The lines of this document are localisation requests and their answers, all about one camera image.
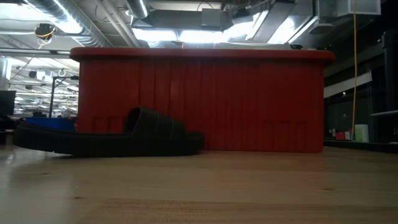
ceiling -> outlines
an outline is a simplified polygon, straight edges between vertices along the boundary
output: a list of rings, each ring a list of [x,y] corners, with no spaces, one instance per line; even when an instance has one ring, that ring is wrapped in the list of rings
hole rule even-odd
[[[179,48],[183,46],[185,48],[222,49],[290,49],[289,44],[302,45],[305,49],[319,49],[336,44],[339,40],[353,33],[352,14],[340,17],[330,16],[328,14],[335,13],[337,9],[332,6],[321,9],[313,4],[313,0],[215,0],[211,2],[149,0],[150,15],[159,11],[164,13],[159,15],[159,17],[153,17],[152,15],[152,17],[149,16],[146,19],[134,20],[133,24],[131,23],[131,12],[128,10],[125,0],[108,0],[123,20],[122,26],[116,16],[112,16],[111,19],[116,21],[117,27],[109,20],[106,12],[97,6],[97,0],[73,1],[90,20],[88,22],[90,23],[90,30],[98,30],[100,35],[104,37],[103,40],[113,47],[131,46],[130,40],[126,40],[126,32],[130,32],[133,38],[139,39],[141,47]],[[11,78],[11,81],[7,83],[7,88],[17,91],[16,113],[26,114],[35,110],[47,113],[52,90],[51,77],[59,76],[60,74],[64,75],[64,73],[64,77],[78,76],[79,64],[67,59],[65,56],[59,57],[59,55],[54,55],[51,52],[47,55],[38,56],[28,50],[41,47],[42,50],[69,51],[74,47],[81,47],[81,43],[74,39],[80,34],[67,34],[58,28],[50,41],[40,40],[34,34],[35,28],[39,24],[58,24],[54,24],[48,15],[36,11],[31,6],[23,3],[16,4],[16,2],[24,1],[0,1],[0,49],[25,50],[19,54],[9,54],[5,53],[5,51],[0,51],[0,55],[2,55],[2,58],[7,59],[11,68],[8,77],[8,79]],[[220,9],[223,9],[221,18],[226,15],[228,22],[232,21],[235,24],[226,25],[228,24],[227,22],[221,22],[220,27],[224,26],[226,30],[223,32],[211,31],[211,35],[208,35],[210,32],[205,30],[191,31],[175,27],[169,29],[142,28],[143,24],[148,23],[148,18],[151,19],[151,22],[166,24],[165,26],[178,26],[178,23],[183,24],[184,19],[176,17],[177,20],[172,20],[171,18],[177,14],[183,15],[184,13],[201,17],[203,25],[204,17],[200,11],[212,8],[215,10],[211,12],[211,16],[217,16],[217,13],[220,14],[221,12]],[[243,14],[249,12],[249,15],[237,16],[238,14],[232,14],[237,8],[244,9]],[[376,16],[374,14],[359,14],[359,27],[365,26]],[[167,20],[172,21],[172,25],[167,25]],[[310,30],[317,26],[318,23],[331,24],[333,28],[322,34],[310,34]],[[181,44],[179,42],[181,40],[184,40],[185,43]],[[30,78],[29,72],[37,72],[41,74],[40,77],[45,74],[45,78],[41,80]],[[78,81],[68,78],[63,83],[57,81],[56,84],[59,85],[55,89],[55,112],[57,114],[76,113]]]

red plastic bin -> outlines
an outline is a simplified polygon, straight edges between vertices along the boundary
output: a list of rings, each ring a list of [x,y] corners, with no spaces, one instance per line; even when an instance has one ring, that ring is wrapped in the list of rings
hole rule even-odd
[[[120,133],[141,105],[205,135],[205,149],[321,152],[327,51],[75,48],[78,131]]]

ventilation duct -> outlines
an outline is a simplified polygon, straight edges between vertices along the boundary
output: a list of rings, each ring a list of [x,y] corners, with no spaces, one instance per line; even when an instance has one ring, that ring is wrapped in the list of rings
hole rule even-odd
[[[111,43],[98,30],[93,22],[71,0],[24,0],[35,10],[44,13],[59,29],[68,34],[80,34],[72,37],[84,47],[112,47]]]
[[[136,19],[143,19],[149,15],[149,6],[146,0],[126,0],[132,16]]]

